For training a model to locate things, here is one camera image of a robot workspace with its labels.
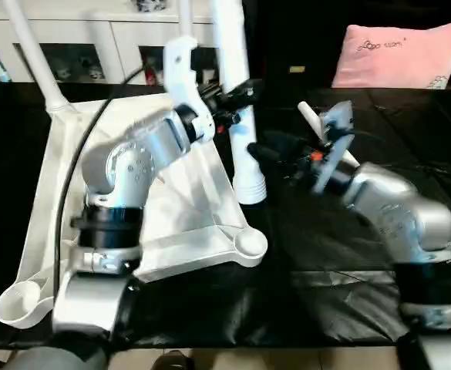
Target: cabinet door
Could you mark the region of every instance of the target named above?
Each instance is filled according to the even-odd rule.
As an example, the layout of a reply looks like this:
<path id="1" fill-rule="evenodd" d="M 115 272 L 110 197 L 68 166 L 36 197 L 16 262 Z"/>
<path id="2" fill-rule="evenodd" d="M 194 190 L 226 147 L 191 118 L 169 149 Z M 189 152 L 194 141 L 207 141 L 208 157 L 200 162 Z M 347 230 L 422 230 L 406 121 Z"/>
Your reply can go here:
<path id="1" fill-rule="evenodd" d="M 29 21 L 60 82 L 120 83 L 124 73 L 109 22 Z M 0 60 L 15 82 L 32 82 L 10 21 L 0 21 Z"/>
<path id="2" fill-rule="evenodd" d="M 198 48 L 193 51 L 192 68 L 197 72 L 199 83 L 218 79 L 217 57 L 213 45 L 212 25 L 193 25 Z M 132 83 L 147 85 L 163 84 L 163 47 L 171 39 L 179 37 L 177 23 L 112 22 L 114 38 L 124 74 L 128 76 L 141 66 L 144 73 Z"/>

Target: black table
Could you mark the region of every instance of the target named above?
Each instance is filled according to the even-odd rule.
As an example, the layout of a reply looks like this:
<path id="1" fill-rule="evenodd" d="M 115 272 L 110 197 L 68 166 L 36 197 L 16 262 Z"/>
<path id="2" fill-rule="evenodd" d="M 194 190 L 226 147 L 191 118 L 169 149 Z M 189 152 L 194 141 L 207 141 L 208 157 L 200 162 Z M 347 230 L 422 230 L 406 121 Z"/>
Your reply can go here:
<path id="1" fill-rule="evenodd" d="M 104 99 L 111 86 L 61 86 L 72 101 Z M 130 86 L 125 96 L 161 92 Z M 358 136 L 351 151 L 385 164 L 451 209 L 451 91 L 268 86 L 257 130 L 313 138 L 296 110 L 351 99 Z M 14 280 L 49 132 L 33 84 L 0 84 L 0 294 Z M 231 172 L 228 138 L 216 140 Z M 389 256 L 373 230 L 334 197 L 313 197 L 268 176 L 268 205 L 244 209 L 269 239 L 260 266 L 229 263 L 147 284 L 134 347 L 320 347 L 392 345 L 408 328 L 398 315 Z M 38 345 L 50 317 L 26 331 L 0 324 L 0 348 Z"/>

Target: black cable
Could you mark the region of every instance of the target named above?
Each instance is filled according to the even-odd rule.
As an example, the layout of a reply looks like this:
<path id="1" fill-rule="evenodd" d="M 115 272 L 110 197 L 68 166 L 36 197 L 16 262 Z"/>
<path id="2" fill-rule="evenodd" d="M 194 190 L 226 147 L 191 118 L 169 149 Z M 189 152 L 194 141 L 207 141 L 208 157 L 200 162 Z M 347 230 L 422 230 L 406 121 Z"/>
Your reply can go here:
<path id="1" fill-rule="evenodd" d="M 61 195 L 59 198 L 59 205 L 57 206 L 57 214 L 56 214 L 56 227 L 54 230 L 54 300 L 57 298 L 57 293 L 59 292 L 60 285 L 60 270 L 61 270 L 61 228 L 62 228 L 62 214 L 64 213 L 64 204 L 66 202 L 66 198 L 68 195 L 69 185 L 71 184 L 72 175 L 74 174 L 76 164 L 78 163 L 79 157 L 81 156 L 81 152 L 85 147 L 86 141 L 89 138 L 90 133 L 92 133 L 93 128 L 96 123 L 99 121 L 103 112 L 107 108 L 107 106 L 112 102 L 123 90 L 124 86 L 127 85 L 129 81 L 131 81 L 134 77 L 139 75 L 144 68 L 141 66 L 136 71 L 132 72 L 129 76 L 124 79 L 124 81 L 116 86 L 113 91 L 110 93 L 109 98 L 99 108 L 96 112 L 95 116 L 92 118 L 88 127 L 82 135 L 81 140 L 79 141 L 78 146 L 76 147 L 76 151 L 72 155 L 71 163 L 69 164 L 68 171 L 66 174 L 66 178 L 64 179 L 64 184 L 62 185 Z"/>

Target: white tube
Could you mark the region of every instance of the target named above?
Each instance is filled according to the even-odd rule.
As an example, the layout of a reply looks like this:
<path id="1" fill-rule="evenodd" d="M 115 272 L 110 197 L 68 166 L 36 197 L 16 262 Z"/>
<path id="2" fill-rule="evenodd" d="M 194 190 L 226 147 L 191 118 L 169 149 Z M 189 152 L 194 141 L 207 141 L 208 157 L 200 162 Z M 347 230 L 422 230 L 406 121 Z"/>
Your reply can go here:
<path id="1" fill-rule="evenodd" d="M 239 0 L 211 0 L 211 11 L 220 81 L 228 93 L 249 79 L 244 12 Z M 242 109 L 240 115 L 241 122 L 230 129 L 235 172 L 232 184 L 239 203 L 257 204 L 266 198 L 266 184 L 259 165 L 247 151 L 247 145 L 256 141 L 252 106 Z"/>
<path id="2" fill-rule="evenodd" d="M 16 0 L 4 0 L 4 4 L 15 28 L 16 35 L 18 35 L 26 60 L 42 90 L 47 112 L 65 108 L 69 105 L 69 102 L 61 94 L 47 59 L 45 59 L 19 3 Z"/>
<path id="3" fill-rule="evenodd" d="M 178 0 L 179 32 L 181 36 L 193 35 L 193 6 L 191 0 Z"/>
<path id="4" fill-rule="evenodd" d="M 308 121 L 309 126 L 313 129 L 316 135 L 318 135 L 318 138 L 322 142 L 324 142 L 325 139 L 323 137 L 323 133 L 321 132 L 321 118 L 319 118 L 316 112 L 312 110 L 312 108 L 306 102 L 300 102 L 297 105 L 297 108 L 299 109 L 305 120 Z M 342 159 L 355 167 L 358 167 L 360 164 L 348 150 L 346 150 L 345 153 L 343 153 Z"/>

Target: pink cushion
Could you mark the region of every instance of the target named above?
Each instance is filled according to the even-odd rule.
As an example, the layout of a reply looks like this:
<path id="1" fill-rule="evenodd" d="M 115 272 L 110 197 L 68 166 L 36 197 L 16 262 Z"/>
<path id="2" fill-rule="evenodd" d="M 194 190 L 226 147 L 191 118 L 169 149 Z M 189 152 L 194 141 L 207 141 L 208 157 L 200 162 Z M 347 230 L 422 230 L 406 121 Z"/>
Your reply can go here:
<path id="1" fill-rule="evenodd" d="M 444 89 L 451 23 L 435 29 L 347 27 L 333 87 Z"/>

